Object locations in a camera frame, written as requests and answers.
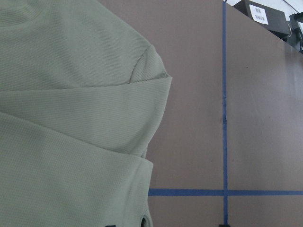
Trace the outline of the sage green long-sleeve shirt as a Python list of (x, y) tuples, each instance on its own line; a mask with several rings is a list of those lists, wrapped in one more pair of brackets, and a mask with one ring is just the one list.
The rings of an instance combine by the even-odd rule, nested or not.
[(1, 226), (151, 227), (146, 152), (171, 80), (96, 0), (1, 1)]

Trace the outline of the black box white label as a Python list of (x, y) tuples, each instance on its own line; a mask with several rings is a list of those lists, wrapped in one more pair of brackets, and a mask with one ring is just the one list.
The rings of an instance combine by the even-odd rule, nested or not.
[(233, 7), (280, 38), (291, 34), (285, 13), (280, 10), (250, 0), (241, 0)]

